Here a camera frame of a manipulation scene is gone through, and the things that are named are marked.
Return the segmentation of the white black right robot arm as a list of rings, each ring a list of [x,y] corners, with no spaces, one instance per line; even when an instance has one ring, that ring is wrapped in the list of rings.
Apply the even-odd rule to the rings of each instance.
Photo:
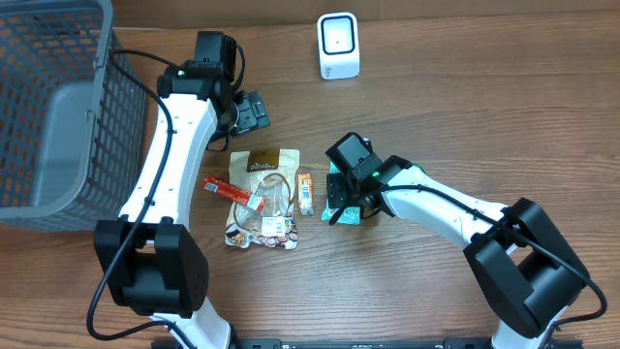
[[[460,248],[500,320],[491,348],[552,348],[553,332],[589,276],[546,212],[521,198],[507,206],[463,194],[418,165],[382,160],[370,141],[346,134],[326,151],[350,206],[412,220]]]

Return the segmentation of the small orange box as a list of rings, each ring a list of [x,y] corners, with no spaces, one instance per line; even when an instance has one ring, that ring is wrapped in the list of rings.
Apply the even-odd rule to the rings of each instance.
[[[299,174],[298,182],[298,206],[302,215],[314,214],[314,186],[310,174]]]

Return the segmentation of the beige Pantree snack pouch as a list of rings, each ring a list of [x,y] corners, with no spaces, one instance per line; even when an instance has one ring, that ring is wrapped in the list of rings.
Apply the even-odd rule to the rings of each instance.
[[[224,235],[227,245],[297,248],[294,213],[299,157],[297,149],[262,149],[231,154],[229,183],[264,198],[265,203],[259,211],[232,204]]]

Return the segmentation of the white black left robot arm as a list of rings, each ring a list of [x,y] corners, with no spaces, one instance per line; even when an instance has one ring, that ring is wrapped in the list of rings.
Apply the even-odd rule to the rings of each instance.
[[[258,92],[241,90],[236,40],[201,31],[192,59],[167,64],[157,88],[158,124],[138,182],[117,218],[100,220],[93,245],[104,275],[86,315],[89,334],[112,341],[163,327],[177,348],[238,347],[233,326],[207,298],[208,262],[189,232],[202,157],[210,143],[269,126]]]

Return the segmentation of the teal wet wipes pack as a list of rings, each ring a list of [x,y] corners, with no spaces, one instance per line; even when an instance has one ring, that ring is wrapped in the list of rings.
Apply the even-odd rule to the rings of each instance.
[[[329,174],[340,173],[340,171],[336,168],[336,166],[330,162],[329,163]],[[327,200],[325,209],[322,213],[322,220],[329,221],[338,210],[330,209],[327,206]],[[346,208],[342,214],[339,216],[337,222],[340,224],[348,224],[348,225],[359,225],[363,218],[363,211],[360,208]]]

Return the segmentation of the red snack stick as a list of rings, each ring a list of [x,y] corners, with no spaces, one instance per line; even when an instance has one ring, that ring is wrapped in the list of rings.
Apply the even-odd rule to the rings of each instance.
[[[228,183],[223,179],[217,178],[212,174],[209,174],[204,179],[203,189],[215,193],[218,196],[228,199],[236,204],[246,206],[256,212],[262,212],[267,201],[265,196],[251,193],[248,190]]]

